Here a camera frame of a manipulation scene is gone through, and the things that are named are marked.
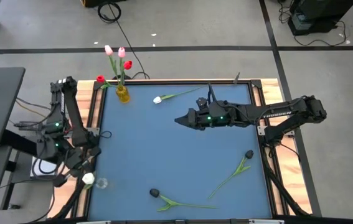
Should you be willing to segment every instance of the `glass vase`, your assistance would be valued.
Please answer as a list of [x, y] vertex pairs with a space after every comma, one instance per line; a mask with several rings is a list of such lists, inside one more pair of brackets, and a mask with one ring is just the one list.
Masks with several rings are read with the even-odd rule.
[[118, 99], [120, 99], [121, 103], [129, 103], [131, 100], [128, 88], [124, 85], [118, 85], [116, 87], [116, 95], [118, 96]]

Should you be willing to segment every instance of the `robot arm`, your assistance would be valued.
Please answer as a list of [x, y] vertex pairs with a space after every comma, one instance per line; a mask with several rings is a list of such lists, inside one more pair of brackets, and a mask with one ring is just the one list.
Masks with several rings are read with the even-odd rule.
[[[77, 81], [67, 77], [56, 83], [50, 84], [52, 92], [53, 111], [44, 125], [43, 144], [37, 144], [37, 153], [44, 150], [41, 159], [50, 160], [64, 158], [65, 165], [69, 169], [66, 174], [59, 174], [54, 180], [54, 185], [60, 187], [72, 175], [82, 176], [85, 172], [93, 172], [89, 159], [101, 153], [98, 148], [99, 134], [93, 133], [83, 127], [82, 118], [75, 98], [77, 94]], [[71, 125], [65, 116], [67, 109]], [[72, 145], [67, 140], [71, 136]]]
[[199, 110], [189, 108], [185, 116], [176, 118], [175, 122], [196, 130], [208, 127], [257, 125], [260, 119], [292, 115], [277, 126], [265, 128], [265, 141], [269, 144], [280, 141], [283, 135], [300, 127], [304, 123], [320, 123], [326, 119], [327, 113], [320, 100], [314, 96], [303, 96], [289, 102], [275, 103], [265, 106], [241, 105], [216, 100], [212, 86], [209, 84], [209, 97], [199, 98]]

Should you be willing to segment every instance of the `black floor stripe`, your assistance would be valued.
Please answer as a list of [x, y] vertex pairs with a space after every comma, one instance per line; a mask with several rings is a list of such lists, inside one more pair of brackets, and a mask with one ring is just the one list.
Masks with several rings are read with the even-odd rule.
[[259, 0], [259, 3], [261, 5], [263, 18], [265, 20], [265, 25], [266, 25], [266, 30], [267, 30], [268, 36], [269, 36], [271, 50], [273, 51], [273, 55], [275, 56], [276, 68], [277, 68], [277, 72], [278, 72], [278, 75], [280, 78], [281, 89], [283, 90], [285, 100], [291, 100], [291, 93], [289, 92], [286, 74], [284, 72], [283, 64], [281, 63], [279, 51], [277, 49], [275, 35], [273, 33], [273, 29], [271, 28], [271, 23], [269, 20], [268, 11], [266, 9], [266, 4], [265, 4], [264, 0]]
[[[175, 51], [219, 51], [252, 50], [271, 51], [270, 46], [177, 46], [177, 47], [133, 47], [135, 52], [175, 52]], [[64, 49], [0, 49], [0, 54], [56, 54], [56, 53], [103, 53], [103, 47], [64, 48]]]
[[[278, 71], [278, 75], [281, 83], [281, 89], [284, 93], [285, 100], [291, 100], [291, 92], [289, 91], [286, 74], [283, 68], [283, 64], [281, 62], [279, 47], [277, 47], [275, 35], [273, 33], [273, 28], [271, 27], [266, 4], [264, 0], [259, 0], [259, 3], [261, 6], [263, 18], [265, 20], [266, 31], [268, 32], [273, 56], [275, 56], [276, 67], [277, 67], [277, 71]], [[311, 174], [309, 162], [308, 162], [308, 156], [306, 154], [305, 147], [303, 144], [302, 134], [299, 129], [297, 129], [295, 132], [295, 142], [296, 142], [296, 146], [297, 146], [296, 148], [298, 150], [299, 156], [301, 157], [302, 173], [303, 173], [303, 177], [306, 185], [306, 190], [309, 195], [312, 212], [314, 215], [321, 217], [319, 200], [318, 200], [316, 190], [314, 188], [313, 178], [312, 178], [312, 174]]]
[[[178, 51], [274, 51], [272, 46], [174, 46], [174, 47], [133, 47], [135, 52], [178, 52]], [[278, 47], [278, 51], [350, 51], [353, 46], [337, 47]], [[67, 54], [67, 53], [103, 53], [103, 48], [61, 48], [61, 49], [0, 49], [0, 54]]]
[[336, 47], [328, 47], [328, 46], [319, 46], [319, 47], [277, 47], [279, 51], [337, 51], [337, 50], [353, 50], [353, 46], [336, 46]]

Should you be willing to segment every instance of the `black flower bud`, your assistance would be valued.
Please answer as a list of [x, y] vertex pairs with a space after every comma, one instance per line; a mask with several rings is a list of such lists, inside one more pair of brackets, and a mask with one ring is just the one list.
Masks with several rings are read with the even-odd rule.
[[159, 196], [159, 190], [157, 190], [157, 189], [151, 189], [151, 190], [150, 190], [150, 194], [151, 194], [151, 196], [153, 196], [153, 197], [158, 197], [158, 196]]
[[252, 150], [249, 150], [245, 153], [245, 157], [247, 159], [251, 159], [253, 157], [253, 151]]

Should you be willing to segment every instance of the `red object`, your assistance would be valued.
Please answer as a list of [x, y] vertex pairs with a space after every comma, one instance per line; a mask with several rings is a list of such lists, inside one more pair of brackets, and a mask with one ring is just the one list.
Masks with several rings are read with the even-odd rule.
[[126, 61], [124, 63], [124, 68], [127, 70], [131, 69], [132, 68], [132, 61]]
[[98, 83], [105, 83], [106, 82], [106, 78], [104, 77], [104, 75], [98, 75], [96, 78], [96, 81]]

